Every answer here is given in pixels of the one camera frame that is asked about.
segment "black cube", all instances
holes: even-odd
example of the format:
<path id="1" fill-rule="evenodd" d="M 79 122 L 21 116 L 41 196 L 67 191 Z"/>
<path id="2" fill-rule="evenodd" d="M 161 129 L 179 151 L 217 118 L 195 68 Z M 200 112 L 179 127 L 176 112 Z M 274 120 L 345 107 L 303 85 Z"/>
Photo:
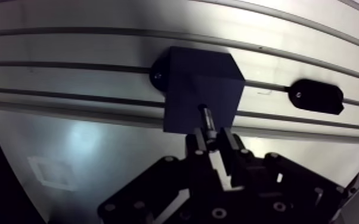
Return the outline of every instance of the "black cube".
<path id="1" fill-rule="evenodd" d="M 231 54 L 171 47 L 164 131 L 193 133 L 202 127 L 198 105 L 206 104 L 216 128 L 231 127 L 245 80 Z"/>

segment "white panel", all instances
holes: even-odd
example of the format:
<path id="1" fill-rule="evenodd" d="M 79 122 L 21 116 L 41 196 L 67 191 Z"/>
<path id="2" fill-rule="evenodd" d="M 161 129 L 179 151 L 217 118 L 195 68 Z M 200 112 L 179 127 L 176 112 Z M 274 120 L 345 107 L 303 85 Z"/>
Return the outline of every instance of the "white panel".
<path id="1" fill-rule="evenodd" d="M 0 29 L 23 28 L 23 15 L 19 1 L 0 3 Z"/>
<path id="2" fill-rule="evenodd" d="M 318 58 L 359 71 L 359 47 L 267 15 L 193 1 L 27 1 L 29 27 L 105 26 L 215 36 Z"/>
<path id="3" fill-rule="evenodd" d="M 25 38 L 27 36 L 0 37 L 0 61 L 28 61 L 30 52 Z"/>
<path id="4" fill-rule="evenodd" d="M 340 1 L 240 0 L 281 10 L 321 23 L 359 39 L 359 11 Z"/>

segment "screw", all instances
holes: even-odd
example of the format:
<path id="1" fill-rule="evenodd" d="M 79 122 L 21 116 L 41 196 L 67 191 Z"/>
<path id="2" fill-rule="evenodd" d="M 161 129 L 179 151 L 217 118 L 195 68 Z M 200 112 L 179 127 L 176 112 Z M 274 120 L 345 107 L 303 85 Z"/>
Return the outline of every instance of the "screw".
<path id="1" fill-rule="evenodd" d="M 167 162 L 172 162 L 174 161 L 174 158 L 172 156 L 166 156 L 164 160 L 166 160 Z"/>
<path id="2" fill-rule="evenodd" d="M 114 209 L 116 209 L 116 206 L 115 206 L 114 204 L 106 204 L 106 205 L 104 206 L 104 209 L 105 209 L 106 211 L 113 211 Z"/>
<path id="3" fill-rule="evenodd" d="M 215 219 L 223 219 L 227 216 L 227 211 L 222 208 L 215 208 L 212 210 L 212 216 Z"/>
<path id="4" fill-rule="evenodd" d="M 137 201 L 134 203 L 134 208 L 136 209 L 142 209 L 145 207 L 145 203 L 143 201 Z"/>
<path id="5" fill-rule="evenodd" d="M 280 201 L 274 203 L 273 208 L 275 211 L 278 211 L 278 212 L 284 212 L 285 210 L 287 210 L 287 206 Z"/>
<path id="6" fill-rule="evenodd" d="M 196 155 L 203 155 L 203 151 L 202 151 L 202 150 L 196 150 L 196 151 L 195 151 L 195 154 L 196 154 Z"/>
<path id="7" fill-rule="evenodd" d="M 155 79 L 160 79 L 161 77 L 162 77 L 162 75 L 160 73 L 157 73 L 157 74 L 154 75 Z"/>

